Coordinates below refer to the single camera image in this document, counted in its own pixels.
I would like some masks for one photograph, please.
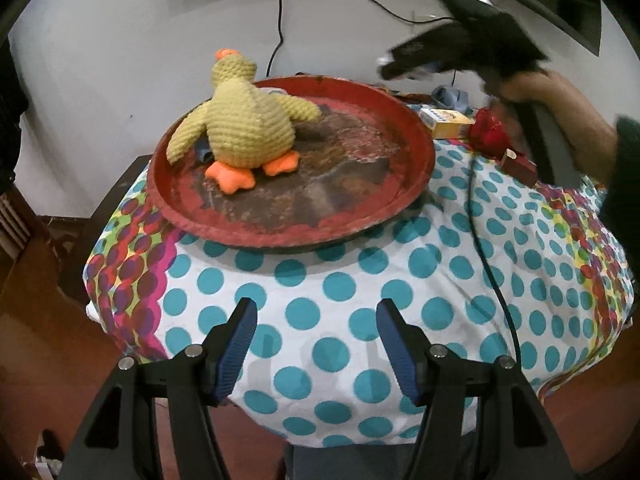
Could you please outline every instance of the orange duck foot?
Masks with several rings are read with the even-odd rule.
[[[251,170],[234,168],[220,161],[209,166],[204,175],[215,180],[220,191],[228,195],[232,195],[238,189],[252,189],[255,186],[255,177]]]
[[[281,173],[291,173],[298,169],[299,161],[300,154],[291,150],[271,162],[263,164],[262,169],[268,176],[276,176]]]

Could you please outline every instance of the person's hand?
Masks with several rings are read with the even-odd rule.
[[[522,72],[505,81],[499,93],[507,101],[535,101],[546,105],[574,149],[577,168],[609,185],[616,162],[618,135],[566,78],[556,72]],[[492,108],[503,122],[513,147],[528,155],[518,121],[501,104]]]

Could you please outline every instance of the metal screw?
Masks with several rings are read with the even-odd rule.
[[[442,358],[445,355],[447,355],[449,351],[447,350],[447,347],[444,345],[433,345],[431,347],[431,350],[429,350],[429,353],[431,354],[432,357]]]
[[[184,353],[187,357],[198,357],[200,354],[202,354],[202,346],[189,345],[184,349]]]
[[[133,357],[126,356],[120,359],[118,362],[118,368],[120,370],[129,370],[134,364],[136,364],[136,362]]]
[[[498,364],[505,370],[511,370],[516,365],[516,362],[508,355],[501,355],[498,357]]]

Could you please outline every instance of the table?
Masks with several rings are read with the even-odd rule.
[[[258,328],[231,400],[293,444],[412,442],[422,410],[399,391],[374,321],[391,297],[432,342],[492,362],[513,353],[464,203],[470,154],[436,142],[436,168],[406,211],[346,243],[263,254],[197,239],[146,199],[146,171],[112,215],[85,269],[103,327],[125,352],[172,356],[251,297]],[[475,164],[471,215],[516,322],[524,373],[543,397],[605,357],[632,291],[622,248],[582,189],[525,188]],[[476,402],[466,404],[465,432]]]

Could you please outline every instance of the blue gripper pad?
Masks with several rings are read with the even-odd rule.
[[[393,316],[391,309],[395,310],[396,316]],[[406,330],[406,323],[402,320],[402,316],[393,301],[382,300],[378,303],[376,326],[402,393],[409,397],[412,403],[416,404],[420,399],[420,392],[416,381],[415,361],[400,332],[402,329]]]
[[[216,387],[213,391],[213,396],[217,402],[222,402],[222,400],[228,397],[234,390],[242,364],[244,363],[244,358],[249,351],[251,339],[254,338],[257,325],[258,309],[253,300],[248,300],[244,314],[242,314],[240,321],[238,321],[236,329],[229,338],[225,351],[218,360]]]

